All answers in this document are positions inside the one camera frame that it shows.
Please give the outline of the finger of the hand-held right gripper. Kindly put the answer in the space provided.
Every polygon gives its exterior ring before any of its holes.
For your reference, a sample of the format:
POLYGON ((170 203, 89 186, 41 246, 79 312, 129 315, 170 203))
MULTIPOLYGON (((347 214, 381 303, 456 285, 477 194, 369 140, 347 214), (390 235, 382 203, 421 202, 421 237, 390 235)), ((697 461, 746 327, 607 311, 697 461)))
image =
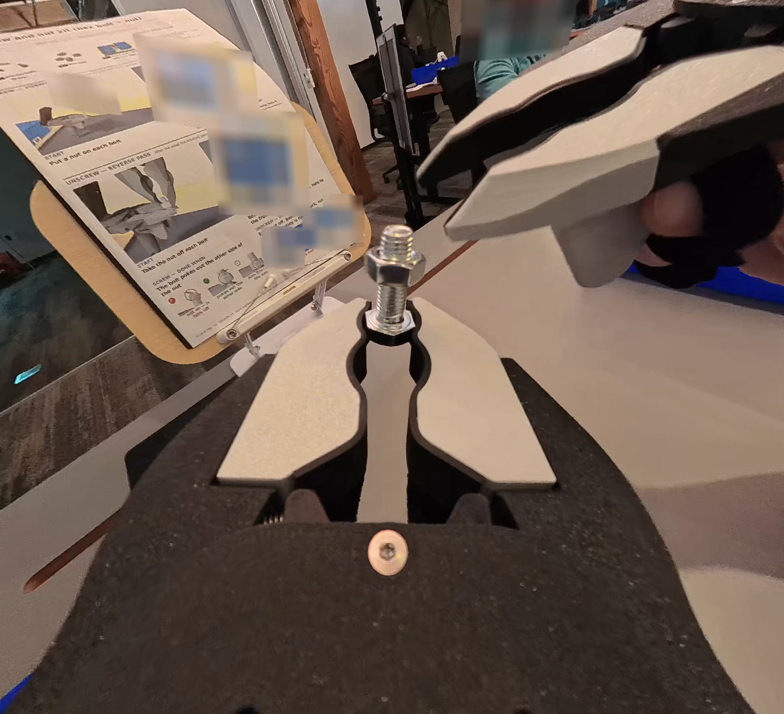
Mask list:
POLYGON ((443 140, 443 177, 487 173, 450 214, 450 239, 550 228, 576 283, 636 264, 689 288, 782 221, 782 45, 690 57, 591 42, 536 65, 443 140))
POLYGON ((616 30, 535 64, 458 123, 416 178, 436 184, 527 145, 488 167, 473 195, 648 195, 651 136, 631 109, 651 72, 648 32, 616 30))

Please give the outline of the small blue storage bin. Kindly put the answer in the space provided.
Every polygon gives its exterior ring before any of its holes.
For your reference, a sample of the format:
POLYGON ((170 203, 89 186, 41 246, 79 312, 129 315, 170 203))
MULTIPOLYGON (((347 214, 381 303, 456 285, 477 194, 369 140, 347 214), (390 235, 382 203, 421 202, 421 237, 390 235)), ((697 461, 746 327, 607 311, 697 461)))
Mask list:
POLYGON ((416 67, 412 70, 412 82, 416 85, 428 84, 437 81, 438 73, 445 69, 450 69, 458 65, 459 57, 451 56, 441 61, 432 62, 416 67))

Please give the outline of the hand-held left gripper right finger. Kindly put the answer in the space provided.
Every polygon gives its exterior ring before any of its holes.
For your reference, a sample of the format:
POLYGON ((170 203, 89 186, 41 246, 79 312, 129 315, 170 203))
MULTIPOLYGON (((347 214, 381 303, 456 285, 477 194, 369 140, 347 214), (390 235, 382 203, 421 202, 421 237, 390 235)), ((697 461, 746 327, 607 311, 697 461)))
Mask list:
POLYGON ((423 298, 416 342, 423 383, 412 395, 415 438, 487 489, 546 489, 556 476, 495 349, 423 298))

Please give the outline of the silver hex bolt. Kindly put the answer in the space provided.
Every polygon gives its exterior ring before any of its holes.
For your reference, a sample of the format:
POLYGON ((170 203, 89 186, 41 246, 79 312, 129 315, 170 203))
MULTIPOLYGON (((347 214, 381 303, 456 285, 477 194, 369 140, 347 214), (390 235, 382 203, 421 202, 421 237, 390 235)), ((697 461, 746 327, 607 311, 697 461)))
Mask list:
MULTIPOLYGON (((389 225, 381 233, 379 245, 373 249, 379 249, 385 258, 407 260, 416 251, 413 230, 407 225, 389 225)), ((365 314, 367 329, 387 337, 403 335, 413 329, 412 313, 406 306, 409 288, 375 285, 376 299, 365 314)))

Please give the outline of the white sheet clip bar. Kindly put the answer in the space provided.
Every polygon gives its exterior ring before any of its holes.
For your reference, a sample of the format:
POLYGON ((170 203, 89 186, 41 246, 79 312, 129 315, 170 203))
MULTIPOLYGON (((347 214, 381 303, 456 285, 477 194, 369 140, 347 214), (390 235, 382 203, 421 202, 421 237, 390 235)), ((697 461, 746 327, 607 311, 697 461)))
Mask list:
POLYGON ((275 280, 254 298, 239 316, 216 335, 221 346, 233 344, 246 337, 257 327, 280 314, 301 297, 309 297, 310 309, 321 313, 328 280, 358 258, 352 250, 341 250, 328 258, 320 259, 291 275, 275 280))

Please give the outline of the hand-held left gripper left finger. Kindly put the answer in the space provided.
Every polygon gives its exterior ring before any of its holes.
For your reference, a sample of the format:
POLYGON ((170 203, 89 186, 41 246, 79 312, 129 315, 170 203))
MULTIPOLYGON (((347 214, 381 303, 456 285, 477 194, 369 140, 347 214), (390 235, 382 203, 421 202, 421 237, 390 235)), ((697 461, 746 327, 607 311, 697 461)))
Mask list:
POLYGON ((274 357, 216 478, 295 487, 366 442, 366 398, 354 359, 366 345, 357 298, 289 339, 274 357))

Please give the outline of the blue plastic bin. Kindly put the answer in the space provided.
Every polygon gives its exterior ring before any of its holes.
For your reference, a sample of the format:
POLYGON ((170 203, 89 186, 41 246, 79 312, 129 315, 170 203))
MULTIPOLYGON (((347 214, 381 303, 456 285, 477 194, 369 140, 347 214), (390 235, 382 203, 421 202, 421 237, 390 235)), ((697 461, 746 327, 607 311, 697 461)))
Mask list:
POLYGON ((748 276, 738 268, 721 268, 712 280, 680 291, 779 316, 783 314, 783 286, 748 276))

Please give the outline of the wooden standing desk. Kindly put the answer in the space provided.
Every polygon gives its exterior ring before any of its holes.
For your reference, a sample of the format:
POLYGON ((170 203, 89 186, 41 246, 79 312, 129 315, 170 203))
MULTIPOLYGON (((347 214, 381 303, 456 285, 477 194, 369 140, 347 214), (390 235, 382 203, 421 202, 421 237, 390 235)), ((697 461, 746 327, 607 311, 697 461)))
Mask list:
POLYGON ((423 203, 448 205, 454 203, 451 198, 440 196, 438 185, 424 186, 425 192, 419 190, 416 170, 430 154, 430 129, 438 121, 434 104, 436 95, 442 92, 437 81, 416 85, 406 90, 406 112, 411 148, 402 145, 394 120, 394 103, 387 101, 387 95, 381 94, 372 99, 370 114, 372 131, 390 140, 395 158, 394 169, 397 170, 397 185, 403 192, 405 201, 405 223, 417 230, 432 218, 423 212, 423 203))

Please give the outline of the white stand base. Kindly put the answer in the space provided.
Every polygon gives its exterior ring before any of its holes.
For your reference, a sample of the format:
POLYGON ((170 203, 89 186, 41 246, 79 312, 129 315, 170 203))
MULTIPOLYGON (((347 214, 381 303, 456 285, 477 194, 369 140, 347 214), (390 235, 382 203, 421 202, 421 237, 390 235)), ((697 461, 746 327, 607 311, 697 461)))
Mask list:
POLYGON ((261 357, 276 355, 279 349, 303 328, 343 305, 344 303, 340 300, 328 296, 322 299, 319 307, 312 301, 307 307, 299 309, 290 317, 254 339, 252 341, 254 352, 248 346, 245 346, 240 352, 234 354, 230 358, 230 369, 237 377, 241 377, 261 357))

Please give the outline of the black office chair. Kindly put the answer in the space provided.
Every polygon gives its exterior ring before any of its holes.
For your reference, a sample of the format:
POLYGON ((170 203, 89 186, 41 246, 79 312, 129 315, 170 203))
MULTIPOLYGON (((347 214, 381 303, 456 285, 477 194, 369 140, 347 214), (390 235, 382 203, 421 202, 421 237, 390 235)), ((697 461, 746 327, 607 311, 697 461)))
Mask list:
POLYGON ((460 123, 478 106, 474 62, 439 69, 437 81, 455 123, 460 123))
POLYGON ((378 54, 370 55, 360 62, 350 64, 348 68, 368 109, 373 144, 378 144, 390 136, 384 104, 374 102, 377 98, 381 98, 385 92, 379 56, 378 54))

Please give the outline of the person's right hand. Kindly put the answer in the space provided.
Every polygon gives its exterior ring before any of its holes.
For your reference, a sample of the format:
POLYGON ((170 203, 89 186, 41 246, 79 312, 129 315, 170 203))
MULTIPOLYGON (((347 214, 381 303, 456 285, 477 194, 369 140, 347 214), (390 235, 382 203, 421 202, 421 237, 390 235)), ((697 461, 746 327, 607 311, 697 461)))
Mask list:
MULTIPOLYGON (((702 234, 702 201, 691 181, 679 181, 652 192, 643 202, 641 223, 660 237, 702 234)), ((740 269, 751 277, 783 284, 783 217, 772 233, 741 251, 740 269)))

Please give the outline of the glass desk divider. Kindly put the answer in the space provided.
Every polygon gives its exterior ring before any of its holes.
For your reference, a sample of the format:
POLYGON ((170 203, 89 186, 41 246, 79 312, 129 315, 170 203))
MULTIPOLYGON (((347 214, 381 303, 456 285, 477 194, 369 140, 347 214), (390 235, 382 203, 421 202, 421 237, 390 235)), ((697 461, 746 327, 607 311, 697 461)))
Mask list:
POLYGON ((407 92, 398 53, 397 25, 391 25, 376 38, 376 48, 384 85, 384 100, 390 105, 391 119, 399 146, 413 153, 414 144, 407 109, 407 92))

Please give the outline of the silver hex nut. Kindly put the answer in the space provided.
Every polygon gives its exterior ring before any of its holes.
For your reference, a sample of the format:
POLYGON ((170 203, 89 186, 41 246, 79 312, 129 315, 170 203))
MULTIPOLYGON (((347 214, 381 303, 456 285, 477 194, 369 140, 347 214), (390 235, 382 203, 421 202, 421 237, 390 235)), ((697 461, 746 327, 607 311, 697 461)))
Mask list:
POLYGON ((365 253, 365 270, 371 280, 379 286, 411 288, 419 283, 426 272, 426 258, 413 251, 407 260, 385 258, 379 249, 365 253))

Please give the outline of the printed instruction sheet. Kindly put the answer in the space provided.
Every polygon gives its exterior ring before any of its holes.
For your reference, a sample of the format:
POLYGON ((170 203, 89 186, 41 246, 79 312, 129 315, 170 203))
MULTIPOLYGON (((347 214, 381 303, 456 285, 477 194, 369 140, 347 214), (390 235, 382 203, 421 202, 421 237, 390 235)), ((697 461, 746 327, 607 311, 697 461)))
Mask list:
POLYGON ((185 9, 3 33, 2 132, 188 348, 362 233, 319 125, 185 9))

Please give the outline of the wooden pillar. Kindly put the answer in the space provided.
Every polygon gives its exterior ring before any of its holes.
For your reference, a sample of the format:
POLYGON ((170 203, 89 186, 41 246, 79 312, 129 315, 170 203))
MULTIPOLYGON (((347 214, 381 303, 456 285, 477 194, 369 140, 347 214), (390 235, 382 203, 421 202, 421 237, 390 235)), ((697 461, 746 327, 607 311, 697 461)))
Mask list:
POLYGON ((315 81, 315 95, 340 167, 363 203, 376 199, 318 0, 288 0, 315 81))

